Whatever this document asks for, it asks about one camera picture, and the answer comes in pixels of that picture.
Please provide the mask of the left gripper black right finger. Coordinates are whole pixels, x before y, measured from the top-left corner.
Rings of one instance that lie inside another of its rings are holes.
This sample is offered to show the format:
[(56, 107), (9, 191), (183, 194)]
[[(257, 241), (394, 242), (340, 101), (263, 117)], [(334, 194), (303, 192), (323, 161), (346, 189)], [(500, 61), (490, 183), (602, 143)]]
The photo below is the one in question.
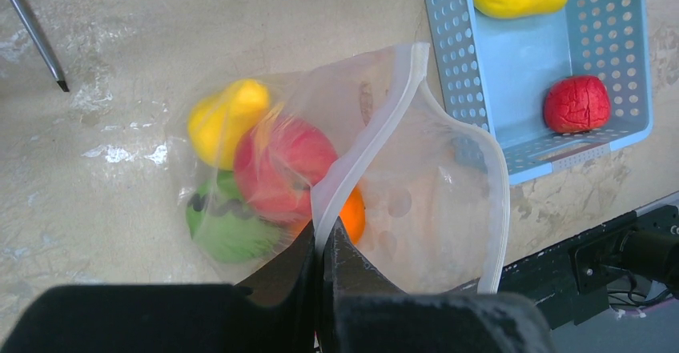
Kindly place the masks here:
[(402, 293), (358, 251), (344, 224), (337, 219), (320, 260), (320, 350), (339, 350), (334, 320), (335, 301), (339, 297)]

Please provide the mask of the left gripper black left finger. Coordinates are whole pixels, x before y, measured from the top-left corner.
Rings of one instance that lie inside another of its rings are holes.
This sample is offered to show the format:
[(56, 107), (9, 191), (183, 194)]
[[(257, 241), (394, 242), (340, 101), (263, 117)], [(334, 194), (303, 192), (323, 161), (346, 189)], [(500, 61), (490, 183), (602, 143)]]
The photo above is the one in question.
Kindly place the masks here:
[(246, 352), (314, 351), (314, 227), (293, 229), (289, 247), (235, 285), (244, 301), (236, 335)]

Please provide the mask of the orange fruit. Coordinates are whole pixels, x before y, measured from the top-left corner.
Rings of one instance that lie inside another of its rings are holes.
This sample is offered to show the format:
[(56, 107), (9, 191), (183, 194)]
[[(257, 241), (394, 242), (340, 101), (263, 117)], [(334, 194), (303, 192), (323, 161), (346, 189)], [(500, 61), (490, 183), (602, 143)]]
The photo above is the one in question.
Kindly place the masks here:
[[(364, 199), (358, 187), (352, 190), (339, 213), (339, 218), (352, 244), (356, 245), (363, 236), (366, 227)], [(290, 227), (293, 231), (300, 232), (310, 220), (311, 217), (308, 215), (295, 216), (291, 221), (283, 221), (282, 224)]]

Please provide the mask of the red apple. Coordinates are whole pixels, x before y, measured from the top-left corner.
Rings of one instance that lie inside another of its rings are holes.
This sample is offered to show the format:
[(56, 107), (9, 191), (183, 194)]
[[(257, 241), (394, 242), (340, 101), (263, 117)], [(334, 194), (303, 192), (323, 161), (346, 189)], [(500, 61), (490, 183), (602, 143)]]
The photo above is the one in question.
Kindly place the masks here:
[(294, 117), (264, 120), (239, 140), (234, 176), (248, 206), (273, 223), (311, 218), (311, 188), (338, 154), (316, 126)]

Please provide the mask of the clear zip top bag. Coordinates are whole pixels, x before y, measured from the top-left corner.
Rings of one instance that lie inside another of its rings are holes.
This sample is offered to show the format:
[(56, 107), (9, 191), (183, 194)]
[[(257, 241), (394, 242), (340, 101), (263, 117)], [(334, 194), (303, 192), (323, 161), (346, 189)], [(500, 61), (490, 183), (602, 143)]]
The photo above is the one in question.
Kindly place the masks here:
[[(427, 43), (415, 42), (306, 72), (252, 77), (271, 95), (269, 110), (254, 126), (283, 116), (301, 118), (320, 129), (338, 154), (311, 188), (314, 251), (324, 253), (358, 187), (366, 227), (354, 246), (399, 289), (494, 293), (508, 237), (508, 170), (487, 131), (452, 118), (437, 102), (428, 82), (429, 55)], [(210, 73), (167, 125), (170, 170), (184, 216), (188, 199), (221, 171), (193, 149), (188, 115), (201, 99), (238, 80)], [(234, 176), (234, 164), (225, 171)], [(259, 217), (282, 233), (274, 250), (259, 259), (219, 263), (191, 239), (222, 281), (241, 282), (298, 234)]]

